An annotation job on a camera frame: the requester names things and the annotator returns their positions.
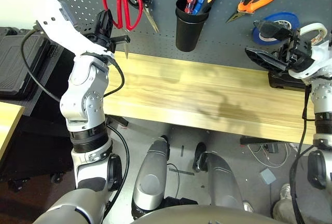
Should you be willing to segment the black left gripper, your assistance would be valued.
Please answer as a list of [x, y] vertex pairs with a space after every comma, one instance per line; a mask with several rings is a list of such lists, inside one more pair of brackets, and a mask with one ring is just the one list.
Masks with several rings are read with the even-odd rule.
[[129, 52], [130, 37], [127, 34], [112, 37], [113, 16], [111, 11], [102, 10], [96, 16], [94, 33], [88, 33], [85, 36], [95, 44], [98, 44], [107, 51], [115, 52], [117, 45], [123, 44], [124, 51]]

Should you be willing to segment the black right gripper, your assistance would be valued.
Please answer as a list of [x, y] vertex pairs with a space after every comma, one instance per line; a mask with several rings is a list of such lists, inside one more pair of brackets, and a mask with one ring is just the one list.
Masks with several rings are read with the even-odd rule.
[[278, 49], [276, 57], [266, 51], [246, 47], [246, 55], [260, 67], [270, 72], [283, 72], [292, 69], [299, 73], [313, 64], [311, 41], [301, 37], [300, 31], [293, 32], [285, 25], [268, 20], [254, 21], [253, 25], [264, 38], [288, 39]]

